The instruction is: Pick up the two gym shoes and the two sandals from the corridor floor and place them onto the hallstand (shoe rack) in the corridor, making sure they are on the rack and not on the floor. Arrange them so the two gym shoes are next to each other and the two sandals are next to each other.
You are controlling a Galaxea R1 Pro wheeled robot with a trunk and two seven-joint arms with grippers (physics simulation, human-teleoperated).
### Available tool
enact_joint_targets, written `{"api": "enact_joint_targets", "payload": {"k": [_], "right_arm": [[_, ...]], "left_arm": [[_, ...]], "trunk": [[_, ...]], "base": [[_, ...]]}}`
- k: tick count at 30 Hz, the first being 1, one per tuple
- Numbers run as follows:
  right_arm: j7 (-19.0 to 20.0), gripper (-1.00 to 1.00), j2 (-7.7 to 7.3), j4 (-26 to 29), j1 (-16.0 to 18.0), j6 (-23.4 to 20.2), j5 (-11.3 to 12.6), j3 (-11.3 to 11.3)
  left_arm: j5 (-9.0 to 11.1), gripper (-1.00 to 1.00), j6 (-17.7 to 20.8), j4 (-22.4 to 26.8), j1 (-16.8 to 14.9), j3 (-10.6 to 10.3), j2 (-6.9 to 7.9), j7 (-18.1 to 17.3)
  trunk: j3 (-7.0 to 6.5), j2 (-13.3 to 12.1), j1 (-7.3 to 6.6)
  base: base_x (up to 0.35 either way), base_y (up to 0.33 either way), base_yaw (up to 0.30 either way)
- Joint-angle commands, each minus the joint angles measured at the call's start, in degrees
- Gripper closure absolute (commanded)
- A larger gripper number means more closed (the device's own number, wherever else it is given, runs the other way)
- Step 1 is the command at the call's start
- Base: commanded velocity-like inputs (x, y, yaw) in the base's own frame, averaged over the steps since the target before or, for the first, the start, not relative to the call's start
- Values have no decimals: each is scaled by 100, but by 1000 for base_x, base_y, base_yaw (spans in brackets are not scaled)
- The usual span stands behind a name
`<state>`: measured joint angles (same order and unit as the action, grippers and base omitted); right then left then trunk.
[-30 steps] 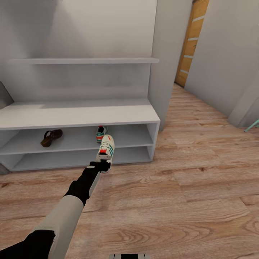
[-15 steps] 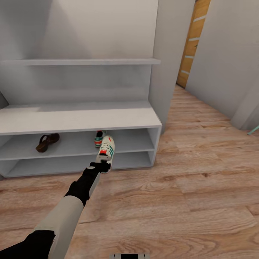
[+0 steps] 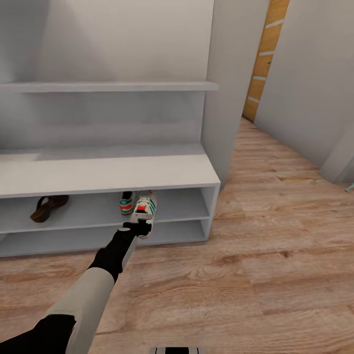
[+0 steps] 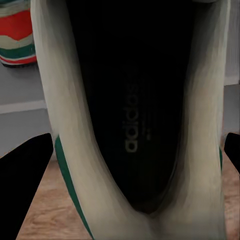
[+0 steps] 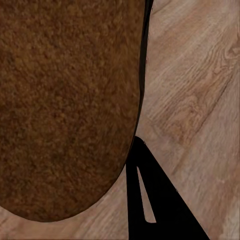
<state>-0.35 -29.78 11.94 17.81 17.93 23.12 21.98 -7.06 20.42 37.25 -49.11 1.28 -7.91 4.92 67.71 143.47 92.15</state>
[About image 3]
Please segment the gym shoe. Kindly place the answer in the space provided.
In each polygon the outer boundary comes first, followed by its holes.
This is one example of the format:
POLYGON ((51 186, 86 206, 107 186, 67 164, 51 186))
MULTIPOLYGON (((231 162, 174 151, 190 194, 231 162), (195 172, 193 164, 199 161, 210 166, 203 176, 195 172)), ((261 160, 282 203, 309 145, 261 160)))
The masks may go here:
MULTIPOLYGON (((157 196, 154 190, 140 191, 139 198, 133 213, 147 213, 153 215, 151 220, 139 220, 139 223, 151 224, 151 229, 153 227, 154 215, 157 207, 157 196)), ((148 232, 146 236, 138 236, 139 238, 149 237, 151 232, 148 232)))
POLYGON ((123 191, 120 198, 120 210, 123 215, 129 215, 134 211, 135 197, 139 194, 139 191, 123 191))

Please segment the sandal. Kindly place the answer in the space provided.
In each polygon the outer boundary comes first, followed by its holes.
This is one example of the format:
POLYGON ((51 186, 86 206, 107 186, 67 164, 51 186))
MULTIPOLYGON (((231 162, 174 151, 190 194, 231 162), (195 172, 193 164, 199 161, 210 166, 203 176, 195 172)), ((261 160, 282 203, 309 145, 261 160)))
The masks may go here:
POLYGON ((36 223, 43 223, 50 217, 52 210, 64 206, 68 199, 68 194, 43 196, 37 204, 37 211, 33 213, 30 218, 36 223), (49 201, 45 204, 42 204, 46 197, 49 199, 49 201))

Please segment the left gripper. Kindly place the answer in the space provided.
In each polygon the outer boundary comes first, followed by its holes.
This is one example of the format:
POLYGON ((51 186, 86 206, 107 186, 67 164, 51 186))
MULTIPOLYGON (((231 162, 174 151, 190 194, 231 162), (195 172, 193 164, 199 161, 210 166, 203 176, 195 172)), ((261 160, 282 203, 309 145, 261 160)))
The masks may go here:
POLYGON ((148 223, 139 223, 139 224, 132 224, 131 222, 124 222, 123 226, 130 227, 133 226, 138 231, 138 236, 146 236, 148 232, 151 232, 151 224, 148 223))

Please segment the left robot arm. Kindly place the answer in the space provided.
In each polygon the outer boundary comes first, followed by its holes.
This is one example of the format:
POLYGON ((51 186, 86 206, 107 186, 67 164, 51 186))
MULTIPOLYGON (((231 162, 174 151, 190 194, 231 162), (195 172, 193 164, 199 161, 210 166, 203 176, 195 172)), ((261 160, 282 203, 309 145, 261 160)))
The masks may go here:
POLYGON ((153 215, 132 213, 113 240, 102 247, 75 285, 30 331, 0 343, 0 354, 88 354, 105 307, 134 248, 151 232, 153 215))

